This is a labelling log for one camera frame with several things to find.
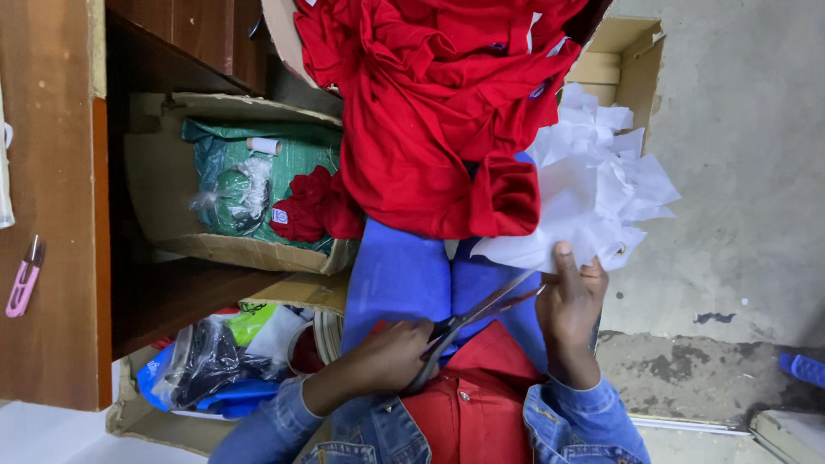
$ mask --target pile of red shirts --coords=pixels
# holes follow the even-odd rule
[[[533,232],[535,167],[513,154],[558,121],[581,47],[554,47],[587,0],[295,1],[304,67],[344,98],[340,175],[367,215],[445,239]]]
[[[324,166],[290,182],[292,195],[272,206],[269,226],[288,240],[317,242],[329,233],[334,239],[356,239],[364,234],[361,210],[347,194],[340,176]]]

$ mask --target denim jacket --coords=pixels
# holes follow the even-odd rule
[[[291,463],[323,422],[304,405],[306,377],[284,382],[278,396],[261,404],[215,449],[210,463]],[[534,462],[650,463],[642,437],[604,378],[587,391],[558,381],[527,393],[524,424]],[[332,441],[301,462],[326,464],[427,464],[427,439],[397,396],[366,396],[332,413]]]

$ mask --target red button-up shirt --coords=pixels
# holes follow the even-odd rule
[[[402,402],[430,444],[432,464],[530,462],[521,410],[542,378],[496,320]]]

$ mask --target pink thread snips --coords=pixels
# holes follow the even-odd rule
[[[35,288],[35,282],[37,282],[37,274],[40,274],[44,251],[45,246],[40,242],[40,236],[35,235],[35,240],[29,245],[26,256],[23,258],[23,262],[20,263],[20,269],[14,279],[12,294],[8,297],[8,304],[6,305],[6,315],[8,317],[17,317],[26,312],[26,306],[29,304],[29,298],[31,298],[31,291]]]

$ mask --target blue jeans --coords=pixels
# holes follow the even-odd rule
[[[426,239],[368,219],[361,248],[352,269],[346,296],[346,316],[341,350],[346,353],[366,337],[379,320],[439,321],[461,315],[503,286],[524,269],[496,264],[484,256],[469,256],[479,238],[459,242],[450,265],[444,240]],[[511,292],[518,295],[537,288],[534,273]],[[535,297],[494,316],[533,361],[547,372],[545,341],[535,317]],[[492,318],[462,328],[455,353]]]

